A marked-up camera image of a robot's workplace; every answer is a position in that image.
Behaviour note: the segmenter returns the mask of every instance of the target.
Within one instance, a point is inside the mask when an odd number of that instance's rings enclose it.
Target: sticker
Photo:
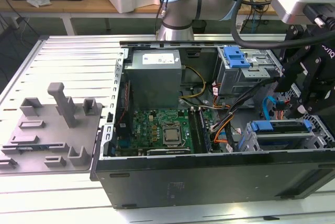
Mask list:
[[[173,63],[174,63],[174,56],[172,53],[144,54],[142,58],[142,64],[173,64]]]
[[[226,144],[226,149],[228,152],[232,152],[232,147],[228,143]]]
[[[213,94],[215,96],[219,95],[219,89],[218,89],[218,87],[213,87]]]

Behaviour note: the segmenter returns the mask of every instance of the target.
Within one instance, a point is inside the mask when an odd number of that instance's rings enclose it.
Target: blue plastic tab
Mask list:
[[[243,136],[243,138],[241,139],[241,141],[239,143],[239,146],[238,146],[238,149],[241,148],[241,146],[243,145],[244,141],[245,141],[245,136]]]
[[[308,129],[308,131],[311,132],[312,131],[312,124],[310,123],[310,121],[307,120],[307,119],[304,119],[304,124],[305,124],[306,128]]]
[[[229,61],[231,68],[249,68],[250,63],[244,58],[244,53],[239,47],[226,46],[224,47],[224,54]]]
[[[270,121],[260,120],[251,122],[253,131],[273,131],[273,127]]]

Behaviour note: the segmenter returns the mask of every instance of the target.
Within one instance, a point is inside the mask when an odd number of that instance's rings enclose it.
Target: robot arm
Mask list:
[[[163,23],[158,34],[160,41],[194,40],[193,20],[229,19],[233,0],[162,0]]]

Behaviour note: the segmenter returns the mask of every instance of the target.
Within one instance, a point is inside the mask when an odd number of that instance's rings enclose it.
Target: yellow wire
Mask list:
[[[205,88],[206,88],[206,82],[205,82],[204,78],[200,75],[199,72],[197,72],[196,70],[194,70],[192,67],[187,66],[187,65],[186,65],[185,67],[191,69],[192,71],[194,71],[194,72],[201,78],[201,80],[203,81],[203,88],[202,88],[201,91],[200,91],[199,93],[197,93],[197,94],[194,94],[194,95],[187,95],[187,96],[180,96],[179,98],[192,98],[192,97],[200,96],[202,93],[204,93]]]

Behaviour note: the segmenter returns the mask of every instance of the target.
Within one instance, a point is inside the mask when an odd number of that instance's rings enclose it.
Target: small white object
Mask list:
[[[257,62],[256,58],[248,58],[248,62]]]
[[[27,0],[27,3],[32,6],[39,8],[40,6],[48,6],[51,5],[50,0]]]
[[[228,152],[232,152],[232,147],[228,143],[226,144],[226,149]]]
[[[219,95],[219,89],[218,89],[218,87],[213,87],[213,94],[214,94],[215,96],[218,96],[218,95]]]
[[[237,133],[242,134],[241,128],[236,128],[235,130],[237,131]]]
[[[142,64],[174,64],[172,53],[144,54]]]

